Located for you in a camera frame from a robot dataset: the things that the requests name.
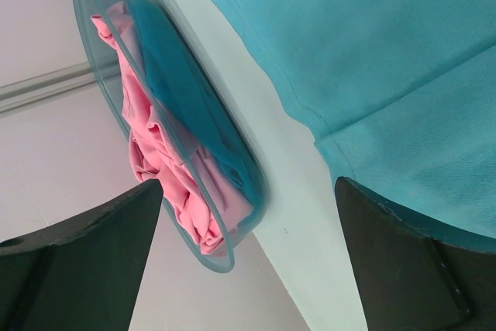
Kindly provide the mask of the turquoise t shirt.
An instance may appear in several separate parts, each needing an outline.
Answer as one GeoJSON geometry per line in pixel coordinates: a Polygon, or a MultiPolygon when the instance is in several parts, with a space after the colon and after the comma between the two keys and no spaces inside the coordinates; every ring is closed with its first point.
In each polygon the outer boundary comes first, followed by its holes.
{"type": "Polygon", "coordinates": [[[495,0],[212,0],[334,178],[495,235],[495,0]]]}

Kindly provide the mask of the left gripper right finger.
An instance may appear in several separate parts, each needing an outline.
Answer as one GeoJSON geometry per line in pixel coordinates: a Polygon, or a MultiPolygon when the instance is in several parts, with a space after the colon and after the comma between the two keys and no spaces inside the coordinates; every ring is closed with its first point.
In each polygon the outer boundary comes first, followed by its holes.
{"type": "Polygon", "coordinates": [[[336,204],[369,330],[493,330],[495,240],[350,178],[336,204]]]}

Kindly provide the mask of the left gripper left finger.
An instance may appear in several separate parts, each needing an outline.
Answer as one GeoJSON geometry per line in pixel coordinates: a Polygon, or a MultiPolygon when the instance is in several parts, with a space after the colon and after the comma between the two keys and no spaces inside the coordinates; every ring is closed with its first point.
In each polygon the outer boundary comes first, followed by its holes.
{"type": "Polygon", "coordinates": [[[148,180],[103,205],[1,244],[3,330],[127,330],[163,189],[148,180]]]}

